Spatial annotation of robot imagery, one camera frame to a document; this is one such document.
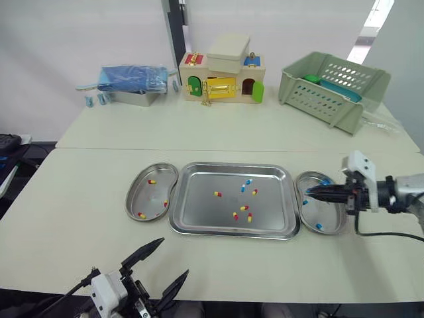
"yellow door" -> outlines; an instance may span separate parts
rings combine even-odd
[[[236,97],[236,79],[208,78],[207,94],[210,99]]]

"light green basket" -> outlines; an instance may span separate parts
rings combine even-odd
[[[352,102],[344,95],[302,79],[313,74],[349,89],[362,100]],[[312,52],[283,69],[278,99],[350,134],[360,128],[364,111],[374,112],[381,104],[390,81],[384,70],[368,68],[331,54]]]

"beige box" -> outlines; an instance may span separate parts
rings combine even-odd
[[[250,37],[241,34],[220,36],[208,51],[208,66],[211,71],[237,74],[248,56]]]

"kidney-shaped metal tray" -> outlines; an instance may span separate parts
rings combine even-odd
[[[169,218],[184,234],[284,240],[300,227],[292,178],[273,165],[188,164],[180,173]]]
[[[132,182],[127,193],[127,214],[136,221],[151,221],[165,214],[178,170],[171,164],[153,164]]]
[[[342,203],[318,201],[305,195],[305,191],[321,184],[333,184],[325,174],[306,171],[296,179],[296,188],[300,206],[300,217],[304,225],[314,232],[336,235],[346,225],[347,215]]]

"green door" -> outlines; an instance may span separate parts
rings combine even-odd
[[[264,96],[264,84],[262,84],[260,81],[254,82],[253,90],[252,90],[252,99],[257,103],[261,103],[263,96]]]
[[[188,78],[188,90],[190,95],[201,96],[201,82],[196,76],[190,76]]]

